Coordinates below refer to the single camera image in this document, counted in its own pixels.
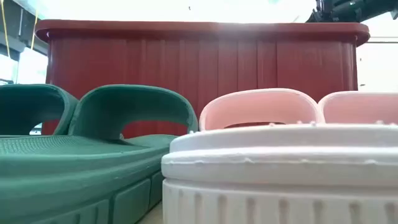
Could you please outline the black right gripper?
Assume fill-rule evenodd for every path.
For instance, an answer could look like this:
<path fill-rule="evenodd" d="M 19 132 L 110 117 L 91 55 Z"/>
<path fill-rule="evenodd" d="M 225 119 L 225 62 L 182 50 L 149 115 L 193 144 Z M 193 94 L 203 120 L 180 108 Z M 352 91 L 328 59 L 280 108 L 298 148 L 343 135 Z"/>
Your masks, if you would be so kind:
<path fill-rule="evenodd" d="M 335 22 L 333 18 L 334 0 L 315 0 L 316 7 L 307 22 Z"/>

